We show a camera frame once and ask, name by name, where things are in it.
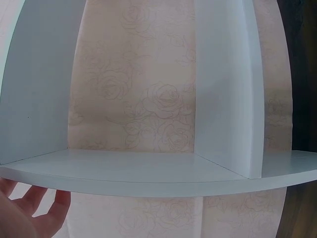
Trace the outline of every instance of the finger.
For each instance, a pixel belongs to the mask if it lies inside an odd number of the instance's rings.
[[[7,197],[13,192],[17,182],[8,180],[5,178],[0,178],[0,191]]]
[[[20,207],[26,214],[33,215],[39,208],[39,205],[48,189],[44,187],[32,186],[26,194],[12,202]]]
[[[52,237],[62,227],[70,206],[70,192],[56,191],[55,201],[49,212],[34,218],[35,225],[43,237]]]

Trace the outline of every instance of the shelf board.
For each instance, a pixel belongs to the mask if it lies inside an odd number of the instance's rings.
[[[247,179],[194,154],[63,150],[0,166],[4,178],[73,192],[135,197],[234,194],[317,179],[317,155],[265,155],[263,178]]]

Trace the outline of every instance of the hand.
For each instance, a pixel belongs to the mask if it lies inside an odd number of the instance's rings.
[[[32,217],[47,188],[32,186],[16,200],[8,197],[17,182],[0,178],[0,238],[51,238],[63,225],[70,206],[70,192],[56,191],[45,215]]]

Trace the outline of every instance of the wallpaper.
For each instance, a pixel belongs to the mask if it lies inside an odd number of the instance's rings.
[[[9,3],[0,0],[0,6]],[[265,149],[289,150],[291,79],[283,25],[276,0],[254,3],[264,64]],[[194,0],[87,0],[73,69],[69,146],[192,152],[195,67]],[[27,188],[20,184],[12,197]],[[55,237],[274,238],[285,192],[171,199],[73,193]],[[53,193],[37,214],[47,212]]]

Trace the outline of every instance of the shelf unit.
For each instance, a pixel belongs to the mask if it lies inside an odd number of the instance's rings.
[[[74,192],[234,194],[317,179],[317,154],[264,153],[264,79],[252,0],[196,0],[194,154],[67,149],[72,65],[85,0],[26,0],[0,94],[0,176]]]

